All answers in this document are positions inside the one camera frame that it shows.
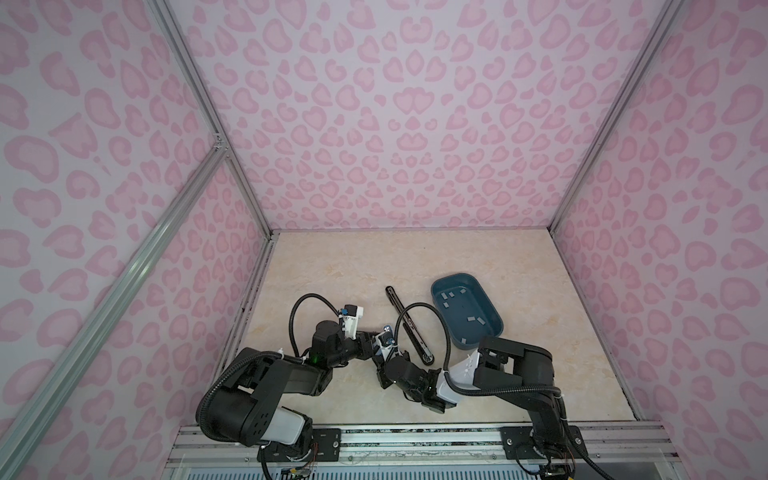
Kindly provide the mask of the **black stapler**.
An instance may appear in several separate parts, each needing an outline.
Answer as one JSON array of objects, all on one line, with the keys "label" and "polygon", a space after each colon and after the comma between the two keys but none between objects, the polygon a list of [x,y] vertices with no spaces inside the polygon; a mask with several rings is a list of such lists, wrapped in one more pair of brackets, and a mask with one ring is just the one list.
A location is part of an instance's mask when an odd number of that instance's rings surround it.
[{"label": "black stapler", "polygon": [[402,326],[404,327],[405,332],[413,344],[422,363],[426,366],[432,366],[435,362],[435,357],[431,349],[427,346],[420,332],[418,331],[410,314],[404,313],[405,305],[402,303],[395,289],[392,286],[386,286],[385,294],[397,313],[403,315]]}]

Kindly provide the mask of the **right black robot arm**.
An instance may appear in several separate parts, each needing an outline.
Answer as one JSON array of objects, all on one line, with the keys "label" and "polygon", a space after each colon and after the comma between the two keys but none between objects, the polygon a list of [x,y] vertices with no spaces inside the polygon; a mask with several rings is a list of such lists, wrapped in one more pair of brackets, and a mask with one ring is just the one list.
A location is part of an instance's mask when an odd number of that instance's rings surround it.
[{"label": "right black robot arm", "polygon": [[531,420],[533,452],[562,458],[568,446],[562,394],[554,385],[551,353],[541,347],[483,338],[461,362],[425,370],[392,344],[374,356],[381,386],[400,388],[408,400],[439,414],[465,398],[496,397],[525,410]]}]

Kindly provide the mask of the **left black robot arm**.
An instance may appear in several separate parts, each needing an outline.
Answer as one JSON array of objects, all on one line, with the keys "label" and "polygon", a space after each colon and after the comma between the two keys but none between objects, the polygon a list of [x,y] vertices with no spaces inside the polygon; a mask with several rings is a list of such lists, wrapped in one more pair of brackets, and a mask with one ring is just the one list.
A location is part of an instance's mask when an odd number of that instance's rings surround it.
[{"label": "left black robot arm", "polygon": [[375,332],[349,336],[339,321],[317,324],[312,344],[300,357],[245,348],[213,382],[198,404],[202,433],[218,442],[247,447],[282,444],[309,449],[312,420],[282,407],[286,394],[319,396],[334,370],[375,355]]}]

